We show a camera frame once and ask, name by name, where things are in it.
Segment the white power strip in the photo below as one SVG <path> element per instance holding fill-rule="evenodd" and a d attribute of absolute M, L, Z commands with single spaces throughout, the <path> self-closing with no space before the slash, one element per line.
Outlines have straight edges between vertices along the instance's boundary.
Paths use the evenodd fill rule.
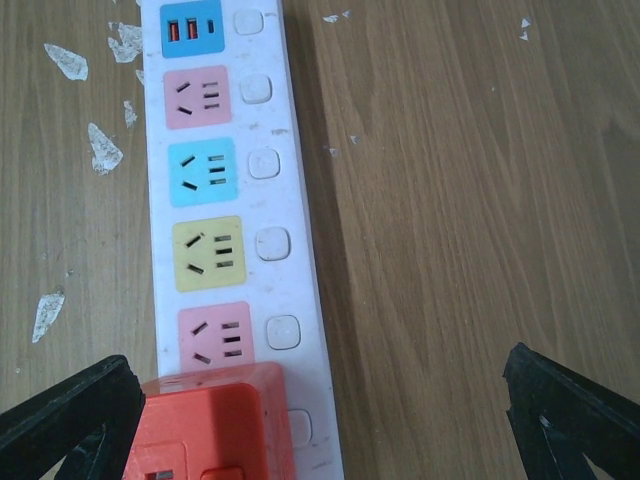
<path fill-rule="evenodd" d="M 296 475 L 344 475 L 278 1 L 144 1 L 160 376 L 272 361 Z"/>

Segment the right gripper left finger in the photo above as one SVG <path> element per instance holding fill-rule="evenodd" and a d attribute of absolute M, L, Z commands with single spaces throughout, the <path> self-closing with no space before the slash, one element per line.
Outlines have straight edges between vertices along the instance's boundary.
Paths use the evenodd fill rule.
<path fill-rule="evenodd" d="M 100 360 L 1 414 L 1 477 L 122 478 L 145 400 L 125 356 Z"/>

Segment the white paper scraps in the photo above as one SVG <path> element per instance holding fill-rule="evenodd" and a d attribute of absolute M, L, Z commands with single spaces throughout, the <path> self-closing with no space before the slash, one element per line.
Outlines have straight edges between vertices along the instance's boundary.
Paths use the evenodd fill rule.
<path fill-rule="evenodd" d="M 531 336 L 526 292 L 510 287 L 517 203 L 492 164 L 486 115 L 506 83 L 491 66 L 509 17 L 478 1 L 289 1 L 286 33 L 299 109 L 322 307 L 330 345 L 389 340 L 510 348 Z M 88 357 L 153 351 L 144 131 L 131 67 L 106 45 L 109 5 L 56 1 L 32 40 L 88 58 L 87 81 L 26 57 L 24 162 L 14 182 L 32 220 L 34 260 L 18 287 L 68 299 L 47 349 Z"/>

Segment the red cube socket adapter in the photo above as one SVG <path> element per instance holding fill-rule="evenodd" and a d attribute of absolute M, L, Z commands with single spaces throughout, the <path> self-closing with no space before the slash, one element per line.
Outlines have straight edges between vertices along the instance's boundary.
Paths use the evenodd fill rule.
<path fill-rule="evenodd" d="M 145 406 L 124 478 L 295 478 L 279 364 L 166 376 L 142 391 Z"/>

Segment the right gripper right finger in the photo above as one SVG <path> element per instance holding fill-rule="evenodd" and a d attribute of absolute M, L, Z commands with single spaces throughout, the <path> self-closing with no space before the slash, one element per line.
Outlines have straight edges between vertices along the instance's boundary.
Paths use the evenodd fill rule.
<path fill-rule="evenodd" d="M 639 405 L 518 343 L 507 417 L 529 479 L 639 477 Z"/>

